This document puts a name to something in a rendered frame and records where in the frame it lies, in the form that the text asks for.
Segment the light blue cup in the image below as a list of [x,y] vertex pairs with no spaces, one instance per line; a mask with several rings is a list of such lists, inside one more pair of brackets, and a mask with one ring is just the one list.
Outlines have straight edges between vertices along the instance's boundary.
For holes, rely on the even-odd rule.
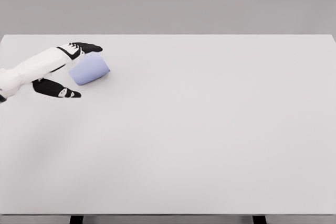
[[85,54],[74,67],[69,70],[73,81],[79,85],[91,83],[109,73],[111,70],[101,52]]

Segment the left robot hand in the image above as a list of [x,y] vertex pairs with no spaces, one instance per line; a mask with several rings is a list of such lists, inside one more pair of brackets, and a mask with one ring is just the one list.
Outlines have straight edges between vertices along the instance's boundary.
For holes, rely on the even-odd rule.
[[18,64],[16,91],[22,86],[32,84],[35,92],[54,98],[80,98],[81,93],[73,91],[62,84],[46,79],[45,75],[55,72],[81,55],[91,52],[102,52],[100,46],[85,42],[70,42],[57,47],[48,48]]

